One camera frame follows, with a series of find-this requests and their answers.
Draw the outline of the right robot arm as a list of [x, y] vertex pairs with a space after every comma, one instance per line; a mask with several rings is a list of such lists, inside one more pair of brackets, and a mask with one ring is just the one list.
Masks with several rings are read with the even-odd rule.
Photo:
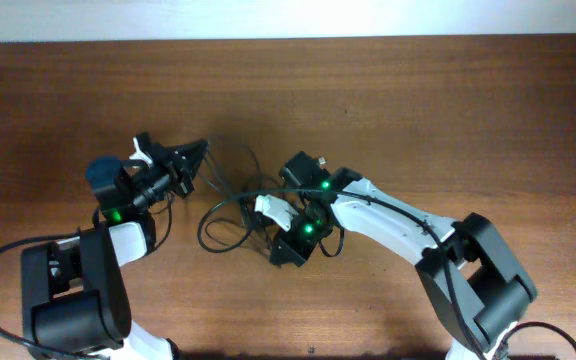
[[433, 215], [387, 195], [351, 169], [329, 172], [304, 152], [287, 161], [280, 176], [305, 205], [256, 197], [255, 212], [279, 228], [272, 264], [303, 265], [333, 229], [361, 234], [415, 268], [452, 337], [448, 358], [507, 358], [507, 337], [538, 291], [487, 218]]

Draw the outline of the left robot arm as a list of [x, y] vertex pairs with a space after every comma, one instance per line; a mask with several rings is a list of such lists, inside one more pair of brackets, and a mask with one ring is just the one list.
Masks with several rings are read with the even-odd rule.
[[34, 343], [29, 352], [35, 359], [180, 356], [172, 340], [133, 321], [120, 268], [158, 249], [149, 209], [193, 191], [209, 144], [164, 147], [145, 133], [133, 143], [128, 159], [102, 156], [86, 170], [99, 203], [92, 228], [21, 254], [23, 336]]

